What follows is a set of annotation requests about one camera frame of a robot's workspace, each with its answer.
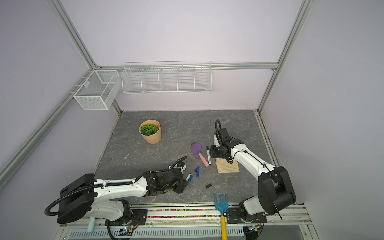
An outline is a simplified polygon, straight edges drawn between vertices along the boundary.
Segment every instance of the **pink handle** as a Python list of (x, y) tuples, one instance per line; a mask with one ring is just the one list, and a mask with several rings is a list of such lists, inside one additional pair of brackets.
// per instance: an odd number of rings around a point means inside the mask
[(209, 163), (207, 162), (207, 160), (205, 159), (205, 157), (199, 152), (199, 156), (201, 158), (201, 161), (203, 161), (204, 165), (206, 167), (209, 167)]

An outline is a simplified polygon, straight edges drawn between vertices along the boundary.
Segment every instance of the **green plant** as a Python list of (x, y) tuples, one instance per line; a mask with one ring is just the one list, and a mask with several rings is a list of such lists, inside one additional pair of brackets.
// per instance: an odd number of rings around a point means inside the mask
[(153, 125), (151, 123), (145, 124), (145, 125), (141, 126), (141, 128), (140, 128), (141, 134), (146, 135), (146, 136), (155, 134), (155, 133), (157, 133), (158, 130), (159, 130), (159, 128), (156, 125)]

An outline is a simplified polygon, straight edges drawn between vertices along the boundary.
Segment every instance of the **white mesh basket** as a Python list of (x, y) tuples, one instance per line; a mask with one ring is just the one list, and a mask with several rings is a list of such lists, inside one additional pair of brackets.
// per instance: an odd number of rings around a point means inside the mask
[(210, 64), (130, 66), (121, 80), (127, 94), (212, 92)]
[(108, 110), (120, 88), (117, 70), (93, 70), (73, 96), (85, 110)]

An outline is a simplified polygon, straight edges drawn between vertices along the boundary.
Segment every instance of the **purple and pink trowel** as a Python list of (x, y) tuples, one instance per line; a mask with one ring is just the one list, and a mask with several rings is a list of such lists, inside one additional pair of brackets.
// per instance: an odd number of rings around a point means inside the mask
[(200, 153), (200, 151), (201, 151), (201, 145), (198, 142), (193, 142), (191, 144), (191, 152), (194, 154), (198, 154), (201, 158), (201, 161), (203, 161), (204, 165), (206, 167), (209, 167), (209, 163), (207, 162), (205, 157)]

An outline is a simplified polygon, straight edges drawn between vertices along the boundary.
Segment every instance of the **beige cloth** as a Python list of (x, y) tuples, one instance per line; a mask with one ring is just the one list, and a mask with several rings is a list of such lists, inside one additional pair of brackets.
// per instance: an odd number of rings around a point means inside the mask
[(231, 164), (223, 158), (216, 158), (216, 166), (219, 173), (240, 172), (239, 165), (236, 160), (234, 160)]

